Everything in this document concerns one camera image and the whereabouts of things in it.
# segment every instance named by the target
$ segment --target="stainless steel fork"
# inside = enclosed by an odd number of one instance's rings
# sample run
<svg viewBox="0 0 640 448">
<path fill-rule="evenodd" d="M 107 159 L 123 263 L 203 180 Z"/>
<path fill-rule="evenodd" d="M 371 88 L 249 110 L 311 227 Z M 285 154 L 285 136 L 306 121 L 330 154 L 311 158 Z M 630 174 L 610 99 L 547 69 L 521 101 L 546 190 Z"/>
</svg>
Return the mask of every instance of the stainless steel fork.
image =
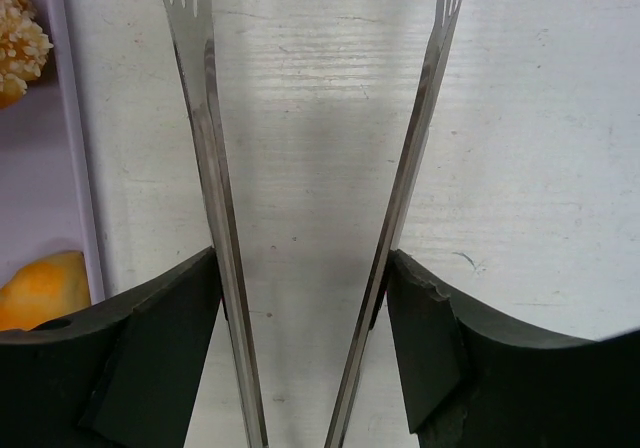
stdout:
<svg viewBox="0 0 640 448">
<path fill-rule="evenodd" d="M 383 276 L 391 251 L 398 248 L 400 235 L 409 210 L 429 124 L 444 77 L 453 32 L 462 0 L 436 0 L 436 17 L 427 44 L 416 100 L 409 120 L 409 128 L 400 155 L 391 197 L 382 224 L 369 280 L 356 322 L 349 355 L 345 365 L 336 404 L 329 425 L 325 448 L 340 448 L 344 443 L 351 410 L 360 380 L 360 366 L 364 357 L 369 331 L 384 297 Z"/>
<path fill-rule="evenodd" d="M 173 37 L 207 221 L 222 277 L 247 441 L 250 448 L 266 448 L 269 443 L 218 101 L 212 0 L 162 1 Z"/>
</svg>

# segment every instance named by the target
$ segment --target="white plastic tray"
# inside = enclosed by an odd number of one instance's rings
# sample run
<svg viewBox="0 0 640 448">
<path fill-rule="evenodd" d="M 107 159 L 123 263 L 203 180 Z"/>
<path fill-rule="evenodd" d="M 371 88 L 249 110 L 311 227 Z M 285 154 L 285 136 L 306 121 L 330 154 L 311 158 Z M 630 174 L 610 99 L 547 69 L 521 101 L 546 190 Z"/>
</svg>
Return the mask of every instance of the white plastic tray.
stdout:
<svg viewBox="0 0 640 448">
<path fill-rule="evenodd" d="M 64 0 L 32 0 L 53 42 L 41 80 L 0 111 L 0 284 L 64 250 L 84 253 L 92 302 L 104 299 Z"/>
</svg>

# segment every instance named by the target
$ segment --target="scratch mark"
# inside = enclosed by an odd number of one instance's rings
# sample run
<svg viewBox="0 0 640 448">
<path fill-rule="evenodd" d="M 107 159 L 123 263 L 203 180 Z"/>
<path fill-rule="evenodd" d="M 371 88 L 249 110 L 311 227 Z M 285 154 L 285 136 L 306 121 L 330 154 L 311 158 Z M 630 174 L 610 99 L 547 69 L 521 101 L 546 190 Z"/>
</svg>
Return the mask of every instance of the scratch mark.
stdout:
<svg viewBox="0 0 640 448">
<path fill-rule="evenodd" d="M 512 303 L 515 306 L 569 306 L 568 303 L 536 303 L 536 302 L 522 302 L 522 303 Z"/>
<path fill-rule="evenodd" d="M 252 13 L 245 13 L 244 11 L 229 11 L 229 10 L 220 10 L 217 13 L 222 13 L 223 15 L 238 15 L 238 16 L 247 16 L 249 18 L 258 18 L 260 20 L 268 20 L 267 16 L 254 15 Z"/>
<path fill-rule="evenodd" d="M 339 20 L 354 20 L 354 21 L 366 21 L 367 23 L 382 23 L 382 20 L 376 20 L 374 18 L 364 18 L 362 16 L 337 16 Z"/>
<path fill-rule="evenodd" d="M 474 271 L 478 269 L 478 267 L 477 267 L 477 266 L 476 266 L 476 264 L 473 262 L 473 260 L 469 257 L 469 255 L 467 255 L 467 254 L 465 254 L 465 253 L 461 253 L 461 252 L 459 252 L 459 251 L 453 251 L 453 252 L 451 252 L 451 254 L 452 254 L 452 255 L 458 255 L 458 256 L 463 257 L 465 260 L 467 260 L 467 261 L 471 264 L 471 266 L 473 266 L 473 270 L 474 270 Z"/>
</svg>

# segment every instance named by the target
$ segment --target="fork handle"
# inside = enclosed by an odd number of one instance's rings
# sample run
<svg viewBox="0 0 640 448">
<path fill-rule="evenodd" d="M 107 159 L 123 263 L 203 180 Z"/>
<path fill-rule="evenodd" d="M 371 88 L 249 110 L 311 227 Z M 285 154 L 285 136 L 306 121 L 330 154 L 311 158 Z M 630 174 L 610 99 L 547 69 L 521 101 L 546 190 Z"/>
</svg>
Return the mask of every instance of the fork handle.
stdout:
<svg viewBox="0 0 640 448">
<path fill-rule="evenodd" d="M 216 249 L 224 306 L 250 448 L 268 448 L 246 286 L 222 122 L 218 103 L 213 38 L 205 47 L 207 100 L 190 114 L 207 221 Z"/>
</svg>

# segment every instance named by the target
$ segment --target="yellow fruit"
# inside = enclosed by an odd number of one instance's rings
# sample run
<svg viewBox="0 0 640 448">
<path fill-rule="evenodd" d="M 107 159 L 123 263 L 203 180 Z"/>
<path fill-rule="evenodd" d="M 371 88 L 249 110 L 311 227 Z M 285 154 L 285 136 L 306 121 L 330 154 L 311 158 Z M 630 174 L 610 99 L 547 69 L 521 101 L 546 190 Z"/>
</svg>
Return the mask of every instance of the yellow fruit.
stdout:
<svg viewBox="0 0 640 448">
<path fill-rule="evenodd" d="M 0 330 L 31 330 L 89 306 L 84 255 L 48 256 L 21 268 L 0 290 Z"/>
</svg>

